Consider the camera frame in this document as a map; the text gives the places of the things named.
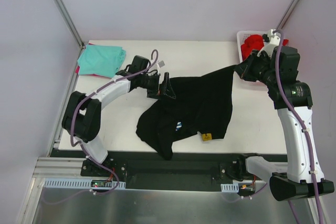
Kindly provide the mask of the black t-shirt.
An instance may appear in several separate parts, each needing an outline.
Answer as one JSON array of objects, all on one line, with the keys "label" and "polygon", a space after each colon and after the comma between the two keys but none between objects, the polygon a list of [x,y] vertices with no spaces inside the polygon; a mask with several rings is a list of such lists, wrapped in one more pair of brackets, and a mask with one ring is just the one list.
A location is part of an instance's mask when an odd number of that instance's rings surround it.
[{"label": "black t-shirt", "polygon": [[207,140],[223,139],[233,111],[234,68],[170,79],[176,98],[162,97],[143,112],[136,135],[165,160],[172,159],[174,142],[198,133]]}]

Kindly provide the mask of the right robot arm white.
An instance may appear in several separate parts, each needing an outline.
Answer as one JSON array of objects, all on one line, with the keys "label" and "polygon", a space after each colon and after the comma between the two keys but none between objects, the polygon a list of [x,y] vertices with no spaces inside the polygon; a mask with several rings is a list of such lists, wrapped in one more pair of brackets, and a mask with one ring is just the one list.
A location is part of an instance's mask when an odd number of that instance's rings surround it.
[{"label": "right robot arm white", "polygon": [[271,54],[253,50],[235,67],[245,81],[259,81],[268,88],[283,128],[287,150],[287,169],[281,169],[258,154],[245,154],[236,166],[242,179],[256,175],[269,184],[277,201],[312,198],[334,192],[326,180],[314,146],[312,96],[309,86],[297,80],[300,55],[297,49],[275,47]]}]

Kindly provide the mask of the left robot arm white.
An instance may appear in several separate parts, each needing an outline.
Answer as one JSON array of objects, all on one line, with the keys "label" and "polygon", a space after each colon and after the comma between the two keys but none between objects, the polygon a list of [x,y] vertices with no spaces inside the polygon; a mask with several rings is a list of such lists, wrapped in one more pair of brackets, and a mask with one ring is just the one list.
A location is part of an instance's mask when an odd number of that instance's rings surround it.
[{"label": "left robot arm white", "polygon": [[74,91],[70,95],[61,126],[69,133],[71,146],[81,145],[86,157],[94,161],[92,169],[99,176],[106,176],[111,170],[111,164],[106,160],[108,151],[99,137],[101,111],[118,97],[136,88],[146,89],[148,98],[176,98],[168,72],[160,81],[157,60],[158,57],[149,60],[136,55],[131,64],[118,71],[102,87],[90,94]]}]

